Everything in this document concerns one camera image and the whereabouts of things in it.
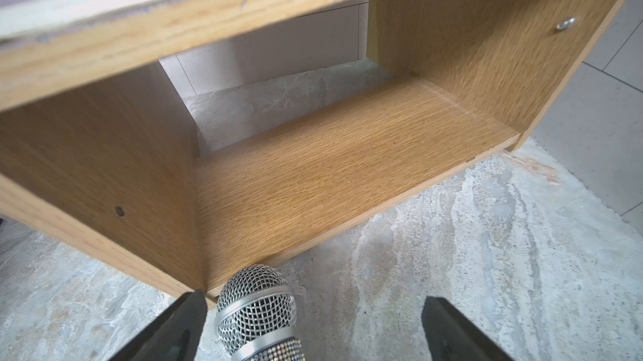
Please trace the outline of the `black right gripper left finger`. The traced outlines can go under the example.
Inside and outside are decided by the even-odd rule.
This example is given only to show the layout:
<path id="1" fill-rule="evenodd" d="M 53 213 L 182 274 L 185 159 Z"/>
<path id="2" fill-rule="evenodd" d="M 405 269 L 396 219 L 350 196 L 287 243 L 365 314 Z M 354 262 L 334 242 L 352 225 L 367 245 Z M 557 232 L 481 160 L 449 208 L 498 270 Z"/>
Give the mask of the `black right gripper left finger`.
<path id="1" fill-rule="evenodd" d="M 202 290 L 185 292 L 111 360 L 194 360 L 207 313 Z"/>

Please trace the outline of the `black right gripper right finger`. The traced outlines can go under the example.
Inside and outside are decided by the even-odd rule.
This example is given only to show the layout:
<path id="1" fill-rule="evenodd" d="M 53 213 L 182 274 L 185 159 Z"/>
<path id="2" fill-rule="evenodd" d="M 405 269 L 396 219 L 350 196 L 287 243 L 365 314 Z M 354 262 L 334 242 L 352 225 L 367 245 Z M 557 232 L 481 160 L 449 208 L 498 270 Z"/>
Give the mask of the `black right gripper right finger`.
<path id="1" fill-rule="evenodd" d="M 512 358 L 443 297 L 427 297 L 422 326 L 433 361 Z"/>

